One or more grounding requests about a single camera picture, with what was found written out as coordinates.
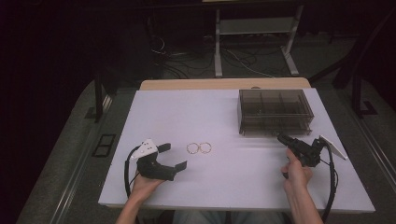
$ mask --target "wire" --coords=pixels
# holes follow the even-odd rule
[[[330,210],[332,209],[332,202],[334,201],[334,197],[335,197],[335,192],[338,186],[338,174],[335,171],[334,168],[334,163],[332,160],[332,151],[330,149],[329,144],[327,144],[327,142],[324,142],[325,147],[327,148],[327,150],[329,151],[329,167],[330,167],[330,194],[329,194],[329,200],[327,201],[327,205],[326,208],[324,209],[324,212],[322,214],[322,221],[323,223],[326,222],[326,219],[330,213]],[[335,174],[337,174],[337,183],[335,184]]]
[[[260,75],[267,76],[267,77],[273,77],[273,76],[271,76],[271,75],[268,75],[268,74],[265,74],[265,73],[261,73],[261,72],[255,71],[255,70],[253,70],[253,69],[247,67],[247,66],[246,66],[246,65],[245,65],[234,53],[232,53],[230,50],[228,50],[228,49],[222,49],[222,50],[225,50],[225,51],[227,51],[228,53],[231,53],[231,54],[235,57],[235,59],[236,59],[238,62],[240,62],[247,70],[249,70],[249,71],[251,71],[251,72],[254,72],[254,73],[257,73],[257,74],[260,74]]]
[[[139,172],[137,172],[137,174],[134,176],[134,178],[131,180],[131,182],[129,182],[129,186],[131,186],[132,182],[134,182],[134,180],[137,178],[138,175],[140,175]]]
[[[163,45],[161,46],[160,49],[158,49],[158,50],[151,49],[151,51],[154,53],[158,53],[158,54],[166,54],[166,51],[162,51],[165,48],[165,41],[163,41],[162,38],[160,38],[159,36],[156,36],[156,35],[152,35],[151,37],[155,37],[155,38],[161,40],[161,42],[163,43]]]

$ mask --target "floor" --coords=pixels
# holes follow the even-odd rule
[[[163,70],[163,78],[214,77],[211,36],[205,36],[203,43],[183,46],[166,38],[153,38],[158,41],[153,54],[157,66]],[[284,35],[224,36],[221,39],[223,77],[289,77],[279,47],[286,39]],[[345,56],[353,43],[354,39],[335,39],[329,44],[327,34],[298,36],[291,55],[301,77],[312,77]],[[380,147],[390,164],[396,164],[391,142],[396,134],[396,125],[392,125],[396,124],[396,114],[373,86],[363,82],[362,97],[374,105],[377,115],[358,119],[350,109],[350,87],[336,90],[332,86],[336,72],[313,83],[312,87],[318,90],[376,211],[372,214],[331,213],[327,223],[393,223],[396,190],[390,184],[391,177],[386,175],[387,167],[381,165],[372,148]],[[94,107],[93,83],[87,86],[76,101],[18,223],[111,223],[116,220],[120,209],[99,205],[97,201],[136,90],[137,87],[121,80],[117,94],[106,98],[104,116],[95,123],[86,117]],[[92,157],[100,136],[109,133],[116,135],[110,155]],[[375,144],[367,140],[367,135]],[[141,217],[159,215],[153,211],[143,212]]]

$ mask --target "person's right hand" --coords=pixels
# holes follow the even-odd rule
[[[283,187],[286,193],[294,194],[297,193],[296,190],[307,188],[312,171],[309,167],[303,167],[289,148],[286,150],[286,155],[290,161],[280,171],[288,173],[289,178],[285,180]]]

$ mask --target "black cable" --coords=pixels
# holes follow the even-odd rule
[[[326,222],[326,219],[330,213],[330,210],[332,209],[332,202],[334,201],[335,198],[335,192],[336,192],[336,188],[338,186],[338,177],[337,177],[337,185],[335,185],[335,168],[334,168],[334,162],[332,160],[332,151],[330,150],[330,146],[329,144],[327,144],[326,142],[324,143],[327,150],[329,151],[329,167],[330,167],[330,195],[329,195],[329,200],[327,201],[327,205],[326,208],[324,209],[324,212],[322,214],[322,221],[323,223]]]
[[[129,196],[131,195],[131,187],[130,187],[130,183],[129,183],[129,160],[132,157],[132,154],[138,150],[139,147],[135,147],[134,149],[132,149],[132,151],[129,153],[126,161],[125,161],[125,166],[124,166],[124,185],[125,185],[125,191],[126,191],[126,195]]]
[[[132,182],[134,182],[134,180],[137,178],[138,175],[140,175],[139,172],[137,172],[137,174],[134,176],[134,178],[131,180],[131,182],[129,182],[129,186],[131,186]]]

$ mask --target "dark background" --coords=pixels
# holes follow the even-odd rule
[[[112,7],[134,3],[109,2]],[[107,1],[95,4],[106,8]],[[82,5],[91,6],[89,2]],[[309,5],[304,9],[299,34],[369,32],[367,29],[387,11],[386,1]],[[205,30],[212,30],[205,28],[205,13],[177,15],[194,21],[202,17],[198,20],[204,27],[202,35]],[[163,24],[171,24],[161,30],[165,34],[181,22],[177,17],[172,19],[161,13],[158,16],[163,18]],[[389,20],[359,67],[363,77],[385,87],[379,92],[393,108],[395,17]],[[2,223],[17,220],[77,98],[98,74],[107,80],[109,92],[117,88],[114,80],[133,85],[161,76],[161,71],[151,64],[147,29],[142,25],[146,18],[128,11],[86,11],[81,9],[81,3],[63,0],[0,2]]]

